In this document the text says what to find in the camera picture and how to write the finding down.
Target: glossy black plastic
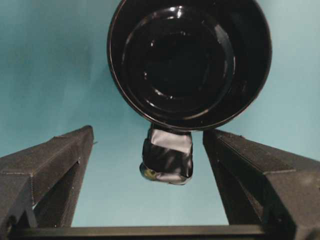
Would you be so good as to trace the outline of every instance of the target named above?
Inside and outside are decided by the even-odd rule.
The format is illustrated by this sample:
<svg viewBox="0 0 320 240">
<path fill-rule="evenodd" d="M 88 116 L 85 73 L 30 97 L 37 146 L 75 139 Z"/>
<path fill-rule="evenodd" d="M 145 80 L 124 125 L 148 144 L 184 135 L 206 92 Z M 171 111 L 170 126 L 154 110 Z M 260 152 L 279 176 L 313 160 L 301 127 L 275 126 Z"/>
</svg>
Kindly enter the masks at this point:
<svg viewBox="0 0 320 240">
<path fill-rule="evenodd" d="M 193 131 L 221 126 L 250 105 L 267 79 L 272 45 L 254 0 L 123 0 L 107 55 L 139 114 Z"/>
</svg>

